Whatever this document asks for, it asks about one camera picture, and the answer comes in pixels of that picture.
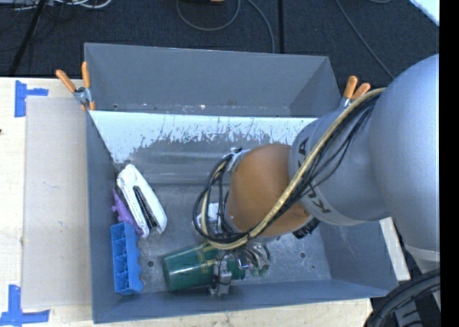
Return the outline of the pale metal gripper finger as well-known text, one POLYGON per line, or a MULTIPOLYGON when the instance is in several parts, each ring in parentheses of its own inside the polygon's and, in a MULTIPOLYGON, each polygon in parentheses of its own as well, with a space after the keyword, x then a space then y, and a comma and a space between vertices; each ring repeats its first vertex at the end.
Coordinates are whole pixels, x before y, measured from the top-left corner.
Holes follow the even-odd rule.
POLYGON ((229 293, 232 282, 232 272, 228 269, 227 262, 221 261, 219 266, 219 295, 229 293))
POLYGON ((219 291, 219 263, 214 263, 212 282, 209 286, 210 295, 218 295, 219 291))

